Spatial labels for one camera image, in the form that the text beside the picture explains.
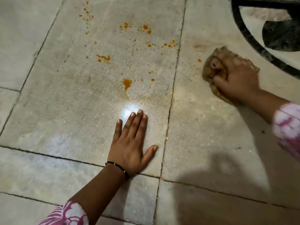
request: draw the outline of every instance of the bracelet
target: bracelet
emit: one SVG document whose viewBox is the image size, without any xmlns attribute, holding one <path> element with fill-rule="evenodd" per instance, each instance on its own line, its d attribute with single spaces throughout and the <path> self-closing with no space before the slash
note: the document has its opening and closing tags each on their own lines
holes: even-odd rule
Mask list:
<svg viewBox="0 0 300 225">
<path fill-rule="evenodd" d="M 105 166 L 106 166 L 108 163 L 113 164 L 113 165 L 117 166 L 118 168 L 120 168 L 120 169 L 124 172 L 124 174 L 125 174 L 126 181 L 130 178 L 130 177 L 129 177 L 129 174 L 126 172 L 126 170 L 124 170 L 124 168 L 121 167 L 119 164 L 116 164 L 115 162 L 107 161 L 107 162 L 105 163 Z"/>
</svg>

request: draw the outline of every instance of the hand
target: hand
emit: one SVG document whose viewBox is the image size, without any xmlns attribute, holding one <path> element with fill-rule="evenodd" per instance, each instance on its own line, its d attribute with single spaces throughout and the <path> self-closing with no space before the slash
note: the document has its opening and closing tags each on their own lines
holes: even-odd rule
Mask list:
<svg viewBox="0 0 300 225">
<path fill-rule="evenodd" d="M 107 161 L 115 162 L 125 169 L 130 177 L 143 170 L 158 149 L 152 145 L 143 155 L 143 144 L 147 128 L 147 115 L 140 109 L 132 112 L 122 130 L 122 120 L 118 119 Z"/>
<path fill-rule="evenodd" d="M 220 76 L 213 78 L 214 84 L 229 98 L 243 102 L 245 97 L 260 90 L 258 81 L 259 68 L 249 59 L 229 51 L 226 47 L 216 49 L 216 56 L 227 68 L 227 80 Z"/>
</svg>

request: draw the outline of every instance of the stone floor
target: stone floor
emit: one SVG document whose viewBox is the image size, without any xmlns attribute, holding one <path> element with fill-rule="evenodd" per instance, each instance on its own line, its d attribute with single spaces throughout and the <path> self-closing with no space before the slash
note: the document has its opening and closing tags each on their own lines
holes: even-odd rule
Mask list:
<svg viewBox="0 0 300 225">
<path fill-rule="evenodd" d="M 256 114 L 216 98 L 201 71 L 226 45 L 261 68 L 264 89 L 300 103 L 300 81 L 270 59 L 299 71 L 300 54 L 250 45 L 230 0 L 0 0 L 0 9 L 3 224 L 37 224 L 76 193 L 104 166 L 115 121 L 139 108 L 145 148 L 160 149 L 98 224 L 298 223 L 300 164 Z M 239 7 L 263 47 L 276 12 L 262 19 L 257 9 Z"/>
</svg>

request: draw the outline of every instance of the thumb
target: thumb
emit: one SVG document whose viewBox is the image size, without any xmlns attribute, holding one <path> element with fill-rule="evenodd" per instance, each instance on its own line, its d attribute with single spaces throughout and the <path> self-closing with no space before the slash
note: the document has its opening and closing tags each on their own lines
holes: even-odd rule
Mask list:
<svg viewBox="0 0 300 225">
<path fill-rule="evenodd" d="M 226 91 L 228 86 L 227 80 L 217 75 L 212 79 L 212 81 L 217 86 L 217 88 L 221 89 L 222 91 Z"/>
<path fill-rule="evenodd" d="M 147 151 L 142 157 L 141 170 L 143 170 L 148 165 L 148 163 L 152 160 L 157 149 L 158 149 L 157 145 L 152 145 L 147 149 Z"/>
</svg>

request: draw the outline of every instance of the sleeve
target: sleeve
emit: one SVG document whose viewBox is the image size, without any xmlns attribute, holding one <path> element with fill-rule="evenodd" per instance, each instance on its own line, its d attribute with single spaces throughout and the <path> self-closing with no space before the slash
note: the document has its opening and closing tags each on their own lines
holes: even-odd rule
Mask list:
<svg viewBox="0 0 300 225">
<path fill-rule="evenodd" d="M 300 161 L 300 105 L 288 103 L 280 107 L 272 128 L 280 147 Z"/>
<path fill-rule="evenodd" d="M 88 217 L 81 206 L 72 201 L 58 206 L 39 225 L 88 225 Z"/>
</svg>

